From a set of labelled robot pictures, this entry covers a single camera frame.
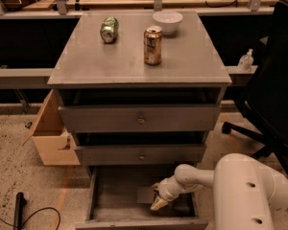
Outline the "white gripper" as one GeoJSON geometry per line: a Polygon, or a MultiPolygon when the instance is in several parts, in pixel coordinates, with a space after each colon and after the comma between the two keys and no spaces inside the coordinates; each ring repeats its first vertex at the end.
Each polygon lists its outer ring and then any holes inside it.
{"type": "Polygon", "coordinates": [[[183,185],[180,184],[174,176],[155,183],[152,189],[155,200],[150,207],[152,211],[157,211],[165,207],[168,204],[167,201],[175,200],[184,191],[183,185]]]}

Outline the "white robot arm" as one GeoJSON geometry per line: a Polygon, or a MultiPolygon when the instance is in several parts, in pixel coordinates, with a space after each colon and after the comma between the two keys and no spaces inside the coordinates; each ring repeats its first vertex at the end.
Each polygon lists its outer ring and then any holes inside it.
{"type": "Polygon", "coordinates": [[[213,190],[215,230],[275,230],[272,212],[288,208],[288,179],[241,153],[222,157],[213,170],[181,164],[157,182],[153,211],[202,185],[213,190]]]}

